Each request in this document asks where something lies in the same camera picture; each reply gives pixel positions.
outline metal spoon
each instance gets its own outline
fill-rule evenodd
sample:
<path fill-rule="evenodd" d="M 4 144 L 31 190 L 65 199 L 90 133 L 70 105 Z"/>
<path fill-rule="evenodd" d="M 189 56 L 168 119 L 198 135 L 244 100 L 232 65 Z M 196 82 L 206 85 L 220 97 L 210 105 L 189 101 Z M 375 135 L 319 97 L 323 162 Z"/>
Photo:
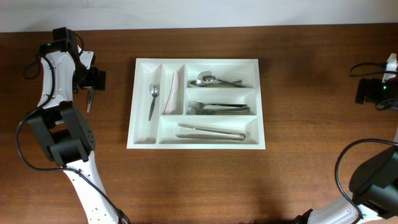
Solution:
<path fill-rule="evenodd" d="M 201 80 L 201 81 L 204 81 L 206 84 L 209 84 L 209 83 L 211 83 L 213 81 L 219 81 L 221 83 L 229 84 L 229 85 L 240 87 L 240 88 L 246 88 L 247 87 L 245 85 L 241 85 L 241 84 L 237 84 L 237 83 L 231 83 L 231 82 L 228 82 L 228 81 L 225 81 L 225 80 L 220 80 L 220 79 L 216 78 L 216 76 L 210 71 L 205 71 L 205 72 L 199 73 L 198 79 Z"/>
<path fill-rule="evenodd" d="M 242 80 L 231 81 L 231 83 L 241 84 Z M 201 81 L 201 80 L 189 81 L 189 87 L 207 87 L 208 85 L 216 85 L 216 84 L 225 84 L 225 83 L 209 83 L 209 84 L 206 84 L 204 81 Z"/>
<path fill-rule="evenodd" d="M 157 85 L 152 85 L 152 88 L 150 89 L 150 93 L 154 97 L 154 99 L 152 100 L 152 104 L 150 105 L 149 121 L 152 118 L 152 113 L 154 112 L 155 99 L 156 99 L 157 96 L 159 96 L 159 87 L 157 87 Z"/>

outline cutlery tray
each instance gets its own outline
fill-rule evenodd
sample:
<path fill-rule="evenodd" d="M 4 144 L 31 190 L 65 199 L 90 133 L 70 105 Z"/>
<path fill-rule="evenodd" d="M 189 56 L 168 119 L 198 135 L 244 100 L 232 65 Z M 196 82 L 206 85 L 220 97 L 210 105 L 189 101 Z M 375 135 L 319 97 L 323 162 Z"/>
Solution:
<path fill-rule="evenodd" d="M 196 87 L 189 81 L 211 71 L 217 78 L 242 80 L 247 88 L 229 85 Z M 172 114 L 164 114 L 173 72 L 178 73 Z M 152 119 L 148 121 L 152 95 L 150 86 L 159 85 Z M 189 101 L 202 103 L 247 104 L 248 114 L 195 115 Z M 245 140 L 178 138 L 176 134 L 214 134 L 179 127 L 188 124 L 244 133 Z M 137 58 L 130 115 L 128 149 L 265 149 L 261 89 L 257 59 L 163 59 Z"/>

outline tongs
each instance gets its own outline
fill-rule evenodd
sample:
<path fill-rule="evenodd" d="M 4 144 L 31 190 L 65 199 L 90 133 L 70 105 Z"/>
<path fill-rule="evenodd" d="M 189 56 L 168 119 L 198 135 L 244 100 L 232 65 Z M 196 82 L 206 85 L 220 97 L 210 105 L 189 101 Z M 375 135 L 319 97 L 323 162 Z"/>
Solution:
<path fill-rule="evenodd" d="M 243 141 L 246 139 L 246 135 L 244 133 L 237 133 L 231 131 L 223 131 L 219 129 L 212 128 L 203 128 L 198 126 L 192 126 L 188 124 L 178 124 L 181 128 L 190 128 L 198 131 L 208 131 L 212 133 L 220 133 L 220 134 L 229 134 L 234 137 L 229 136 L 220 136 L 220 135 L 212 135 L 212 134 L 176 134 L 178 138 L 197 138 L 197 139 L 224 139 L 224 140 L 237 140 Z"/>

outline wooden table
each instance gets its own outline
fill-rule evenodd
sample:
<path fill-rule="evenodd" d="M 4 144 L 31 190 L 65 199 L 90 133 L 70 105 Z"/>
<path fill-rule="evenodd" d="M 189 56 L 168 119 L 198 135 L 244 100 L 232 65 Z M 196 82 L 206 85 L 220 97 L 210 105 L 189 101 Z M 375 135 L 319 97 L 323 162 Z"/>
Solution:
<path fill-rule="evenodd" d="M 392 140 L 396 111 L 354 104 L 361 62 L 398 52 L 398 24 L 222 29 L 79 31 L 96 66 L 107 72 L 89 114 L 87 92 L 74 95 L 97 140 L 98 172 L 111 200 L 135 222 L 249 223 L 291 219 L 341 195 L 333 170 L 349 143 Z M 22 78 L 50 32 L 0 34 L 0 223 L 87 223 L 62 173 L 19 160 L 14 136 L 39 102 L 42 79 Z M 258 58 L 266 150 L 126 149 L 135 59 Z M 25 126 L 21 148 L 34 165 L 52 167 Z M 341 181 L 385 149 L 366 144 L 343 160 Z M 395 223 L 396 218 L 374 223 Z"/>

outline fork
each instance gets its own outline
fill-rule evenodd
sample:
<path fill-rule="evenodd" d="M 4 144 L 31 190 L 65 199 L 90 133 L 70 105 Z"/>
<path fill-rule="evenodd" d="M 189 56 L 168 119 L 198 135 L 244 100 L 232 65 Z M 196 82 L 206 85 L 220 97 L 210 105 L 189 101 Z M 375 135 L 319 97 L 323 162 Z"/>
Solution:
<path fill-rule="evenodd" d="M 250 107 L 245 106 L 242 108 L 231 108 L 231 109 L 196 109 L 196 115 L 216 115 L 216 114 L 239 114 L 249 113 Z"/>
<path fill-rule="evenodd" d="M 205 106 L 212 105 L 212 106 L 232 106 L 232 107 L 238 107 L 242 108 L 247 105 L 237 105 L 237 104 L 224 104 L 224 103 L 200 103 L 200 102 L 194 102 L 194 101 L 189 101 L 188 106 L 191 108 L 195 109 L 203 109 Z"/>

